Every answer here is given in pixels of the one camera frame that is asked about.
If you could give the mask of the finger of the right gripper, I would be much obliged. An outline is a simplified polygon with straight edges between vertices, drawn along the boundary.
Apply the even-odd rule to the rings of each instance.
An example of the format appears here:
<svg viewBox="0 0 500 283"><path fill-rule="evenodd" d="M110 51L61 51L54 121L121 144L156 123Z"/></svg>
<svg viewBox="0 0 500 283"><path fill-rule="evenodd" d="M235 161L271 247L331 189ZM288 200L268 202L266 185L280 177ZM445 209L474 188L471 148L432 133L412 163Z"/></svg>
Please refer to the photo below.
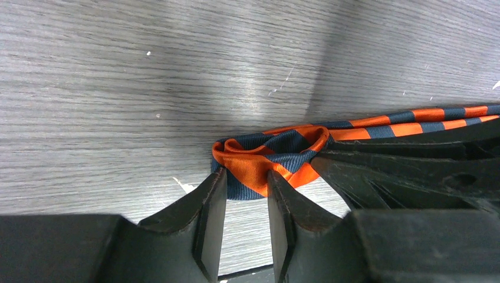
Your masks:
<svg viewBox="0 0 500 283"><path fill-rule="evenodd" d="M336 141L327 153L369 153L430 159L499 157L499 119L451 130L385 139Z"/></svg>
<svg viewBox="0 0 500 283"><path fill-rule="evenodd" d="M499 214L499 158L431 159L329 151L313 169L356 209L478 209Z"/></svg>

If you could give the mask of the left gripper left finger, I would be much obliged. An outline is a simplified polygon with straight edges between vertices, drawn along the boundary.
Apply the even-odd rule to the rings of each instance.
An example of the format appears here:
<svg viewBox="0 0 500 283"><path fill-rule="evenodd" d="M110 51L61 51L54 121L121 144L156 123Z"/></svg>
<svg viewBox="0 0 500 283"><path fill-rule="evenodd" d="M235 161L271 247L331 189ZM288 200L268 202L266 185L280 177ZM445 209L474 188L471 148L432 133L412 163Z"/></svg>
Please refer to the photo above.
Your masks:
<svg viewBox="0 0 500 283"><path fill-rule="evenodd" d="M121 215L2 215L2 282L216 282L226 170L133 223Z"/></svg>

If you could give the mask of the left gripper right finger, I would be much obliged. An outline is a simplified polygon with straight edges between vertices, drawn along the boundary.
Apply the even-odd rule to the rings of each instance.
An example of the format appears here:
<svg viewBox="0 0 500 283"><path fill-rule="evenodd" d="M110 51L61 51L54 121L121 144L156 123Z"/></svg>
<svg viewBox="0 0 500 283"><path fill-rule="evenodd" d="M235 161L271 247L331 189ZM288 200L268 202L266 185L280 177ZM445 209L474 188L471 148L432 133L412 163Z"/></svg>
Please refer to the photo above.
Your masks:
<svg viewBox="0 0 500 283"><path fill-rule="evenodd" d="M268 172L276 282L498 282L499 219L480 210L361 209L340 218Z"/></svg>

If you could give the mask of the orange navy striped tie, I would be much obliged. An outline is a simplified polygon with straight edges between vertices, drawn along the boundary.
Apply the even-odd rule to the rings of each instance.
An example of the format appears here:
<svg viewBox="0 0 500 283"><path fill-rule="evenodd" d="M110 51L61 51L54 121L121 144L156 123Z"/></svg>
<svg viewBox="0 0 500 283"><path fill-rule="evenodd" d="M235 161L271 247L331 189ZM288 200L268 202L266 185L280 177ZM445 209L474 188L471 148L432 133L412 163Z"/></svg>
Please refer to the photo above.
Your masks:
<svg viewBox="0 0 500 283"><path fill-rule="evenodd" d="M283 127L224 138L212 146L211 171L228 170L228 199L268 196L267 172L275 170L294 189L319 177L310 161L339 141L383 139L448 131L499 118L499 105L423 108L360 120Z"/></svg>

